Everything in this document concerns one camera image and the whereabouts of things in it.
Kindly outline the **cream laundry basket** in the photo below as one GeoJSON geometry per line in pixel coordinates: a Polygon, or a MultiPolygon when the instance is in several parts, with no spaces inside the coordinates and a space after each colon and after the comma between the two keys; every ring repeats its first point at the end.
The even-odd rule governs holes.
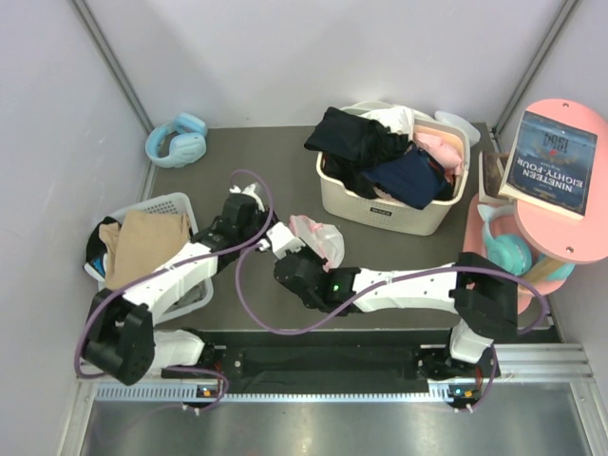
{"type": "Polygon", "coordinates": [[[413,121],[415,133],[427,133],[444,140],[456,149],[463,159],[463,171],[456,177],[450,200],[434,200],[424,209],[412,208],[398,200],[364,199],[346,189],[343,182],[324,174],[325,158],[319,152],[315,169],[320,179],[321,199],[324,209],[337,217],[371,227],[403,234],[430,236],[435,233],[447,213],[462,198],[466,189],[470,168],[470,144],[463,129],[416,115],[413,121]]]}

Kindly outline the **teal cat-ear headphones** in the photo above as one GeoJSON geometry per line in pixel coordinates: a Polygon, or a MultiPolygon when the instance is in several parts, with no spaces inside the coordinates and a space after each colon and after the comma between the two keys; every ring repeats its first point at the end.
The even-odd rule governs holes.
{"type": "Polygon", "coordinates": [[[523,238],[515,234],[494,237],[491,233],[491,222],[495,219],[513,216],[514,206],[492,207],[478,204],[477,209],[484,222],[482,239],[487,258],[514,276],[523,276],[528,273],[534,263],[531,250],[523,238]]]}

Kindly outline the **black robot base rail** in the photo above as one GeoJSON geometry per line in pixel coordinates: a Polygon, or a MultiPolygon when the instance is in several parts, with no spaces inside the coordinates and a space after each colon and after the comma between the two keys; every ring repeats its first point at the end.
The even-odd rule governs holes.
{"type": "Polygon", "coordinates": [[[204,332],[199,366],[222,372],[232,393],[332,394],[428,391],[429,380],[474,381],[494,371],[446,363],[449,333],[327,330],[297,336],[263,331],[204,332]]]}

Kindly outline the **pink two-tier side table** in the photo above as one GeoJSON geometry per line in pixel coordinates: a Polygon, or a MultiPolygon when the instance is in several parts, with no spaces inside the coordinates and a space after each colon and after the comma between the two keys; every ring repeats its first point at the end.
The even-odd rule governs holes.
{"type": "MultiPolygon", "coordinates": [[[[491,222],[494,237],[521,236],[531,250],[534,265],[523,278],[547,295],[565,281],[564,270],[574,264],[595,263],[607,257],[607,122],[593,109],[569,100],[547,99],[533,103],[530,111],[592,132],[598,136],[585,217],[576,220],[526,201],[502,197],[498,207],[513,205],[513,216],[491,222]]],[[[464,249],[487,257],[482,221],[473,199],[469,204],[464,249]]]]}

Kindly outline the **black garment in basket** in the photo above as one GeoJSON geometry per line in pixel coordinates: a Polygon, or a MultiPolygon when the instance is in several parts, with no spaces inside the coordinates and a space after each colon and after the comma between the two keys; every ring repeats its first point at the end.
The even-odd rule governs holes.
{"type": "Polygon", "coordinates": [[[325,155],[323,173],[332,179],[341,181],[344,187],[360,198],[375,200],[378,198],[373,183],[363,176],[350,162],[333,155],[325,155]]]}

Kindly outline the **white mesh laundry bag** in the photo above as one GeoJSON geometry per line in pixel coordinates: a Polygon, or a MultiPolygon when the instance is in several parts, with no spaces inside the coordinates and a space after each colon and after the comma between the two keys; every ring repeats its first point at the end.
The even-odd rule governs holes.
{"type": "Polygon", "coordinates": [[[325,260],[323,268],[326,272],[341,266],[346,248],[343,235],[336,226],[299,215],[290,216],[289,228],[325,260]]]}

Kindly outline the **beige folded cloth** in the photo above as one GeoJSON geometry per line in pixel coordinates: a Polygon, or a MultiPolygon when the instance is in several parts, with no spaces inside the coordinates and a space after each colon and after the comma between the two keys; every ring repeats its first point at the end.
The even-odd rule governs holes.
{"type": "Polygon", "coordinates": [[[122,224],[99,228],[107,249],[104,284],[116,290],[154,272],[172,258],[190,238],[187,214],[126,213],[122,224]]]}

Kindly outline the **white plastic lid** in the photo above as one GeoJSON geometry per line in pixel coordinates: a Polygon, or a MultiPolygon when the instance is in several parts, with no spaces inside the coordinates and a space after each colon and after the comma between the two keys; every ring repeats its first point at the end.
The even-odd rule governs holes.
{"type": "Polygon", "coordinates": [[[470,145],[475,145],[481,140],[481,132],[472,123],[456,114],[437,110],[433,117],[439,123],[460,128],[468,137],[470,145]]]}

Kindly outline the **navy blue bra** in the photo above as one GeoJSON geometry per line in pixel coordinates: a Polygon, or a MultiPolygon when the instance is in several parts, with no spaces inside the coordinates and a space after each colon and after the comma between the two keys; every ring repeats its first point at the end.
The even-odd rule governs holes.
{"type": "Polygon", "coordinates": [[[362,175],[382,192],[418,210],[434,200],[451,200],[453,195],[445,168],[417,146],[399,159],[364,170],[362,175]]]}

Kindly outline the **light blue headphones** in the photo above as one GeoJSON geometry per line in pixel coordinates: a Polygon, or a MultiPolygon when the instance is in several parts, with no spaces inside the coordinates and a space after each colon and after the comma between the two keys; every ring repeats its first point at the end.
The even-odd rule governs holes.
{"type": "Polygon", "coordinates": [[[187,113],[156,127],[147,137],[147,158],[164,169],[180,168],[197,162],[207,152],[206,123],[187,113]]]}

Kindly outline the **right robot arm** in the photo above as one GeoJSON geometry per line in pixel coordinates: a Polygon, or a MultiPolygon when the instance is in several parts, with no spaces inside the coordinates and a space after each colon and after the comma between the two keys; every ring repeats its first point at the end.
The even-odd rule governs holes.
{"type": "Polygon", "coordinates": [[[275,280],[309,309],[337,315],[430,309],[458,316],[443,353],[454,375],[468,374],[494,341],[518,333],[514,276],[477,254],[413,272],[326,269],[326,259],[283,223],[266,232],[262,246],[276,258],[275,280]]]}

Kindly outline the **pink garment in basket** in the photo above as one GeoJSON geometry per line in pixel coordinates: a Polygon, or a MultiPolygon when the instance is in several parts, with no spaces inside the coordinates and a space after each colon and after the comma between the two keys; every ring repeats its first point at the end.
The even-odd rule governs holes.
{"type": "Polygon", "coordinates": [[[464,169],[464,160],[458,150],[434,134],[415,133],[413,139],[433,158],[433,166],[443,170],[447,182],[454,185],[464,169]]]}

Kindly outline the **black garment under cloth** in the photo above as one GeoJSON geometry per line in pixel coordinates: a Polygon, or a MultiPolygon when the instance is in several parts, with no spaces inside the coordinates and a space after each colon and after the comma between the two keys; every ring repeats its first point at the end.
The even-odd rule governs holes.
{"type": "Polygon", "coordinates": [[[98,282],[105,281],[105,267],[107,263],[107,247],[100,238],[100,229],[109,225],[121,224],[112,217],[105,217],[90,234],[85,247],[85,271],[98,282]]]}

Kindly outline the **white cream garment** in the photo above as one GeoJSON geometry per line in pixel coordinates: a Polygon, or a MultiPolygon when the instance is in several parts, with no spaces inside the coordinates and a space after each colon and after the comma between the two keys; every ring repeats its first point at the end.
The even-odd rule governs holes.
{"type": "Polygon", "coordinates": [[[379,122],[393,134],[413,135],[416,120],[432,120],[426,113],[402,105],[378,108],[360,114],[360,117],[379,122]]]}

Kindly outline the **blue hardcover book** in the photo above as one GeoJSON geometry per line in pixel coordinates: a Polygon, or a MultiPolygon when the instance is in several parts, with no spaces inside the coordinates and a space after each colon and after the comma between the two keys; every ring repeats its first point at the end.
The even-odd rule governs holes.
{"type": "Polygon", "coordinates": [[[598,136],[526,111],[499,194],[556,214],[585,217],[598,136]]]}

